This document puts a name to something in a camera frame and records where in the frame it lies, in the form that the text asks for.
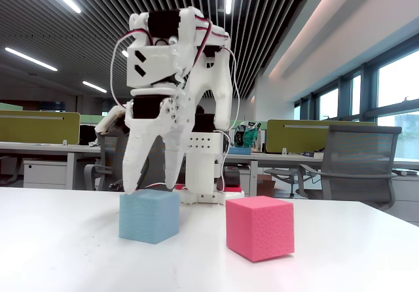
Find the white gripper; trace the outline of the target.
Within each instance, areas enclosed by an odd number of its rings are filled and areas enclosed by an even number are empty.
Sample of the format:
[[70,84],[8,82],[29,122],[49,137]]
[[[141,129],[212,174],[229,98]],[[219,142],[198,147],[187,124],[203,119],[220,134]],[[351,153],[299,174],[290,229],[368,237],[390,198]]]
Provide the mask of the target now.
[[[132,194],[138,187],[164,181],[164,144],[165,185],[172,190],[189,150],[195,100],[169,87],[133,89],[132,95],[125,113],[130,134],[122,165],[124,192]],[[173,122],[163,140],[156,121]]]

